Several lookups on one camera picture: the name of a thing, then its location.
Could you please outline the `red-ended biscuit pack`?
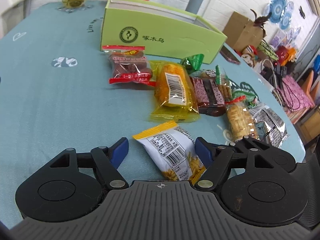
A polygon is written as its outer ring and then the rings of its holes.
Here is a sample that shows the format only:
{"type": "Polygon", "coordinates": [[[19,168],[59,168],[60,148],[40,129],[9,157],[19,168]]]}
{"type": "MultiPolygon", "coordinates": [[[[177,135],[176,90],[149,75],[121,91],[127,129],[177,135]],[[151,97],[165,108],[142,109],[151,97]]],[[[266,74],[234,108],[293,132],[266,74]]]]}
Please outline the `red-ended biscuit pack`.
{"type": "Polygon", "coordinates": [[[239,141],[245,136],[258,139],[254,120],[245,104],[245,99],[246,97],[242,95],[225,103],[233,141],[239,141]]]}

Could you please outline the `silver snack bag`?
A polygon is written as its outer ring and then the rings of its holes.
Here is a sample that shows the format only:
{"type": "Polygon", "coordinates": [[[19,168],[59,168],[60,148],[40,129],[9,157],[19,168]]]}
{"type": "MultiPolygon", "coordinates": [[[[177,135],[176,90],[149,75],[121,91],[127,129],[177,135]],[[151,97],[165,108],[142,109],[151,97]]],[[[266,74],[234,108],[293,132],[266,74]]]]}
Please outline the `silver snack bag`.
{"type": "Polygon", "coordinates": [[[288,133],[285,122],[280,116],[264,103],[249,109],[257,128],[258,138],[274,147],[281,147],[288,133]]]}

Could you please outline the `dark red snack pack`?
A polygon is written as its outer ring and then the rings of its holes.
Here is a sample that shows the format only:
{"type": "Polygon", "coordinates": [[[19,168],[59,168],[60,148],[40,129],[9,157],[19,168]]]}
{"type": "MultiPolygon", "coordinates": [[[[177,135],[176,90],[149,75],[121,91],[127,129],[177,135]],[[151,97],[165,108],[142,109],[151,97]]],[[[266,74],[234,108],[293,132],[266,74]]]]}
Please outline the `dark red snack pack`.
{"type": "Polygon", "coordinates": [[[215,80],[208,77],[191,77],[200,114],[222,116],[225,114],[225,100],[215,80]]]}

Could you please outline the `white yellow fries bag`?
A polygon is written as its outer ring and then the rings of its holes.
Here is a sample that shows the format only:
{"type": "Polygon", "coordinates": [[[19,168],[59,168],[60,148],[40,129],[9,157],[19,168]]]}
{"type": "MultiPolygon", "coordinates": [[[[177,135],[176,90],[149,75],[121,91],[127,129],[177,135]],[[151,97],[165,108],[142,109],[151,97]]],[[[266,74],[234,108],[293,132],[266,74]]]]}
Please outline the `white yellow fries bag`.
{"type": "Polygon", "coordinates": [[[206,171],[195,153],[195,141],[185,129],[168,121],[133,136],[141,143],[163,176],[195,184],[206,171]]]}

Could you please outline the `yellow cake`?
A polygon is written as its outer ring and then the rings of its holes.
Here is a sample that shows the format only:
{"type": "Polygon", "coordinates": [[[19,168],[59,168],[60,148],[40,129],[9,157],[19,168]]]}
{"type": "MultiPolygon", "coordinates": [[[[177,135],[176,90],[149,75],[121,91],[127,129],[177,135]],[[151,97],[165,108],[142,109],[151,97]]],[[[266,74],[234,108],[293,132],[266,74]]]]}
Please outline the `yellow cake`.
{"type": "Polygon", "coordinates": [[[200,118],[193,84],[186,69],[179,63],[152,60],[151,69],[156,74],[156,108],[153,120],[193,122],[200,118]]]}

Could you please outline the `green candy packet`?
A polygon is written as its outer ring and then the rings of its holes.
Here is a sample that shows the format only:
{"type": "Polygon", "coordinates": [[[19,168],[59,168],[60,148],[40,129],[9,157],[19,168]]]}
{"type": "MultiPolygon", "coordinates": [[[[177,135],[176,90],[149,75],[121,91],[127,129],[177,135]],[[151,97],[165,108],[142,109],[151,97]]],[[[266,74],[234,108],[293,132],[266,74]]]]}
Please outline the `green candy packet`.
{"type": "Polygon", "coordinates": [[[203,54],[195,54],[181,59],[180,64],[185,67],[188,73],[193,73],[200,69],[203,59],[203,54]]]}

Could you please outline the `red dates pack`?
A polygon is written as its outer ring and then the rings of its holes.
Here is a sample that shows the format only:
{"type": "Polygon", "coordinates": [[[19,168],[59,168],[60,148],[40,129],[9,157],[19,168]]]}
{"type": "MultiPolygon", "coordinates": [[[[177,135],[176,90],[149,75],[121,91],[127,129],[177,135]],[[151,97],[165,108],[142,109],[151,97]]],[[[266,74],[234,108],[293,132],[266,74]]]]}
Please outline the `red dates pack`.
{"type": "Polygon", "coordinates": [[[109,84],[138,83],[155,87],[156,80],[144,46],[102,46],[112,67],[109,84]]]}

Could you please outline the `pink patterned cloth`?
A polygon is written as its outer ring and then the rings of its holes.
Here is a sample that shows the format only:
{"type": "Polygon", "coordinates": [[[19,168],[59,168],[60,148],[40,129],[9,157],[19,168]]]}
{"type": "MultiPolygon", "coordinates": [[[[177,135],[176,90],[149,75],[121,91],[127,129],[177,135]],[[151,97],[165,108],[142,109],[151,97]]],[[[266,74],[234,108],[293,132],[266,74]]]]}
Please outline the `pink patterned cloth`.
{"type": "Polygon", "coordinates": [[[284,103],[283,107],[287,115],[315,107],[314,102],[302,90],[300,85],[296,83],[294,78],[289,75],[281,78],[278,92],[284,103]]]}

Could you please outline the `white power strip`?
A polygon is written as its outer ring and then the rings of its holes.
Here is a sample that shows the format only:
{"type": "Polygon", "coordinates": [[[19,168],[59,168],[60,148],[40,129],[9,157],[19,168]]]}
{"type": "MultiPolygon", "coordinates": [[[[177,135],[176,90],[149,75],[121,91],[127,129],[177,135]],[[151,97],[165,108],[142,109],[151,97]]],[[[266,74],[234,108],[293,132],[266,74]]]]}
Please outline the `white power strip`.
{"type": "Polygon", "coordinates": [[[274,71],[273,62],[269,59],[260,61],[258,73],[268,81],[273,87],[277,87],[277,78],[274,71]]]}

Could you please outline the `smartphone red case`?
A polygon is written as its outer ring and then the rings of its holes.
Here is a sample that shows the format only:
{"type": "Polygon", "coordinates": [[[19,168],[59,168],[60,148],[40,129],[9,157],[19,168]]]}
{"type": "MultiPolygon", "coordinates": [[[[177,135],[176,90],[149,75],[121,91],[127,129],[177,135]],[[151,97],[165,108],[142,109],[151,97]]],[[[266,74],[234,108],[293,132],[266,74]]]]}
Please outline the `smartphone red case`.
{"type": "Polygon", "coordinates": [[[240,61],[237,59],[237,57],[227,47],[223,46],[220,50],[220,54],[228,62],[233,64],[240,64],[240,61]]]}

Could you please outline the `teal patterned tablecloth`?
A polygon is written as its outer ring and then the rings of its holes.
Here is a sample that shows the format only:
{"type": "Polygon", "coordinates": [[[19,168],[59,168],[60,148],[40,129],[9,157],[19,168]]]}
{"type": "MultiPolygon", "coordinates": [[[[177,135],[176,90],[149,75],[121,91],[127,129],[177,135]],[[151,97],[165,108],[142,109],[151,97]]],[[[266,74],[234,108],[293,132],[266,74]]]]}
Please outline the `teal patterned tablecloth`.
{"type": "Polygon", "coordinates": [[[105,2],[71,13],[49,3],[1,39],[1,222],[22,220],[19,185],[65,148],[89,152],[122,137],[129,153],[119,167],[128,181],[162,174],[133,135],[155,126],[152,87],[110,84],[100,51],[105,2]]]}

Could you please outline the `brown cardboard box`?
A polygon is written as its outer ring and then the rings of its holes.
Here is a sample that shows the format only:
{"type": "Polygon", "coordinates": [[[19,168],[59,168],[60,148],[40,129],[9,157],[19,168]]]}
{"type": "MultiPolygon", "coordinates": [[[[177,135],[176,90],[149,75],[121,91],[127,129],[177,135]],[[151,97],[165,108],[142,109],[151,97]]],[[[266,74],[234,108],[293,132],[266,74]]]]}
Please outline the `brown cardboard box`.
{"type": "Polygon", "coordinates": [[[248,46],[257,48],[263,39],[263,30],[236,11],[232,13],[222,32],[227,36],[226,43],[236,51],[243,51],[248,46]]]}

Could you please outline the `dark feather decoration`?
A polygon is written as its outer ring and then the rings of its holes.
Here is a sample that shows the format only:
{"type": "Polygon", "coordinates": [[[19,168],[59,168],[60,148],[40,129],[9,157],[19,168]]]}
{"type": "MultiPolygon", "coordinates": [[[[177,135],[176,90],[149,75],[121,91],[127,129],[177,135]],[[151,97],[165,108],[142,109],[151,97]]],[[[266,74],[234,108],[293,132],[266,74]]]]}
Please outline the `dark feather decoration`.
{"type": "Polygon", "coordinates": [[[260,16],[258,17],[257,16],[257,13],[253,10],[253,9],[250,9],[251,12],[253,12],[254,16],[255,16],[255,20],[253,22],[253,25],[255,27],[259,27],[263,30],[263,37],[266,36],[266,30],[264,28],[264,25],[265,23],[269,20],[269,18],[271,17],[272,13],[269,12],[267,16],[260,16]]]}

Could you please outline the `blue paper fan decoration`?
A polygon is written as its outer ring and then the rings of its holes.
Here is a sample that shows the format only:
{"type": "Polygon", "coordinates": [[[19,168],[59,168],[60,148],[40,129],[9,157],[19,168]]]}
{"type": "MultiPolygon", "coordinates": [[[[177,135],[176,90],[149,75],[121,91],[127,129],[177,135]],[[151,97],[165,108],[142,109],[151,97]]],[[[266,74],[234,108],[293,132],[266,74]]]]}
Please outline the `blue paper fan decoration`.
{"type": "Polygon", "coordinates": [[[272,23],[279,23],[283,18],[287,9],[287,0],[270,0],[269,14],[271,15],[269,21],[272,23]]]}

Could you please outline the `white countertop appliance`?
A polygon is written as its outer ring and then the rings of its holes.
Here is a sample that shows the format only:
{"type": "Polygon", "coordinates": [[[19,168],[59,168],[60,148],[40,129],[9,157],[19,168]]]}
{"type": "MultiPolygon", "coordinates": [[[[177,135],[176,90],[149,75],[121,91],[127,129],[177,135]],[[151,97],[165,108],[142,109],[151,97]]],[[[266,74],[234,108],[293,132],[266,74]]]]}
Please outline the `white countertop appliance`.
{"type": "Polygon", "coordinates": [[[25,0],[0,0],[1,38],[24,19],[25,0]]]}

